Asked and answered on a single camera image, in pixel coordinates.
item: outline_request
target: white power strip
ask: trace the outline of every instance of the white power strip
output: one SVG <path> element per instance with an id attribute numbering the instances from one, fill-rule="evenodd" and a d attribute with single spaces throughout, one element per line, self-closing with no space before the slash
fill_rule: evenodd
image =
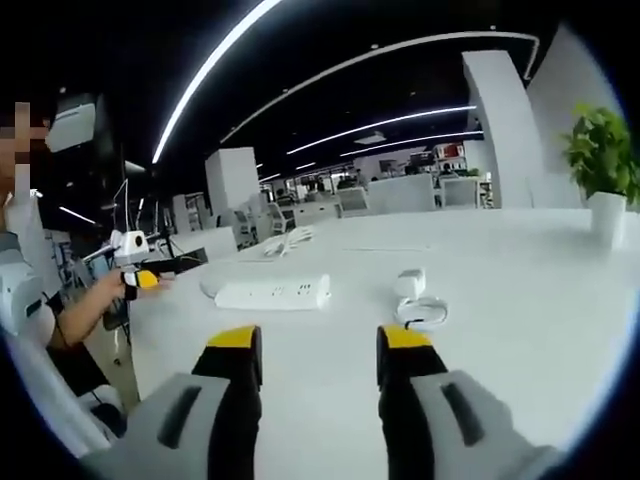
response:
<path id="1" fill-rule="evenodd" d="M 222 287 L 214 301 L 219 308 L 238 310 L 317 310 L 327 302 L 329 275 L 234 282 Z"/>

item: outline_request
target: black ceiling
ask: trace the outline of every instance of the black ceiling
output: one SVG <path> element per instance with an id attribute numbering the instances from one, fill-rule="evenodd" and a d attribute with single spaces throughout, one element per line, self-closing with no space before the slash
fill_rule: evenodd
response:
<path id="1" fill-rule="evenodd" d="M 45 51 L 49 57 L 55 55 L 55 65 L 47 66 L 55 68 L 56 81 L 68 92 L 104 94 L 124 158 L 150 166 L 164 126 L 191 78 L 258 3 L 115 0 L 102 12 L 93 7 L 69 9 L 53 31 L 47 30 L 51 37 Z M 558 19 L 539 6 L 536 15 L 523 7 L 521 2 L 500 0 L 283 0 L 208 75 L 169 139 L 157 165 L 159 176 L 140 182 L 136 195 L 153 188 L 166 195 L 205 190 L 203 162 L 235 126 L 284 89 L 367 53 L 374 44 L 384 47 L 433 34 L 489 31 L 493 25 L 498 31 L 540 38 L 535 71 Z M 409 47 L 348 67 L 289 96 L 224 146 L 253 146 L 258 162 L 265 165 L 263 175 L 287 174 L 312 161 L 338 162 L 340 153 L 357 149 L 353 137 L 289 156 L 286 152 L 375 121 L 467 105 L 460 52 L 493 48 L 508 50 L 516 68 L 524 72 L 531 54 L 528 41 L 452 40 Z M 466 121 L 466 114 L 448 115 L 377 130 L 388 141 L 400 141 L 461 131 Z M 40 183 L 35 187 L 52 192 L 50 202 L 99 215 L 93 211 L 99 202 L 86 201 L 91 191 L 65 190 L 70 175 L 80 187 L 85 174 L 77 166 L 56 165 L 45 179 L 36 176 L 33 181 Z"/>

